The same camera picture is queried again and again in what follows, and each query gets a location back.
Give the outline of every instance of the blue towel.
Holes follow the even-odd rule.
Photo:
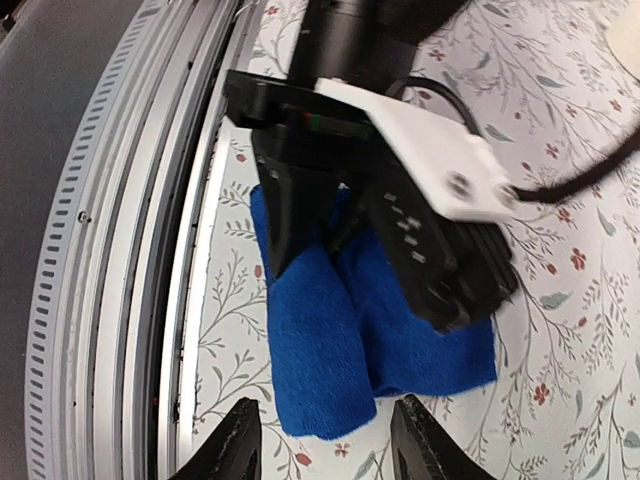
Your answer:
[[[490,320],[440,335],[413,315],[371,229],[333,266],[312,243],[274,280],[260,188],[251,214],[267,278],[276,409],[292,436],[342,437],[376,414],[374,398],[452,395],[496,379]]]

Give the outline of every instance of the floral pattern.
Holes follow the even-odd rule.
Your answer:
[[[268,5],[252,71],[285,75],[304,8],[301,0]],[[458,92],[505,168],[529,187],[599,159],[640,117],[640,85],[609,53],[586,1],[476,0],[423,45],[414,73]],[[409,92],[407,101],[450,115],[430,92]],[[211,240],[195,446],[251,396],[260,400],[265,478],[392,479],[393,399],[378,400],[376,419],[337,443],[280,428],[245,132],[233,148]],[[591,191],[560,206],[523,207],[503,226],[522,289],[494,319],[499,379],[424,399],[498,479],[640,479],[639,192],[640,163],[631,161]]]

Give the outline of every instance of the red flower print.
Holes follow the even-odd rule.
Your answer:
[[[436,48],[432,52],[429,52],[429,56],[441,62],[442,59],[445,57],[445,54]]]
[[[553,145],[551,145],[550,143],[547,143],[547,150],[546,150],[547,155],[549,155],[550,157],[553,158],[558,158],[558,147],[554,147]]]
[[[571,262],[573,262],[576,270],[584,270],[587,264],[587,256],[577,248],[574,248],[573,254],[571,255]]]
[[[571,116],[571,118],[576,118],[576,115],[578,115],[578,111],[571,105],[567,105],[567,113]]]
[[[571,223],[571,213],[566,208],[561,208],[558,210],[558,220],[560,223]]]
[[[300,465],[304,465],[305,467],[308,467],[309,465],[311,465],[311,459],[304,453],[297,453],[296,460]]]
[[[542,383],[539,387],[536,387],[536,393],[533,396],[533,401],[538,402],[538,405],[542,405],[550,393],[551,391],[544,383]]]
[[[334,452],[336,457],[339,457],[340,455],[342,455],[342,458],[346,457],[349,454],[350,446],[351,445],[348,443],[345,443],[344,445],[342,443],[336,443],[336,450]]]

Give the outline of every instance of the white plastic bracket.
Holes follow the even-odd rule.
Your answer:
[[[363,110],[438,214],[470,222],[514,216],[507,173],[464,125],[334,79],[319,79],[315,91]]]

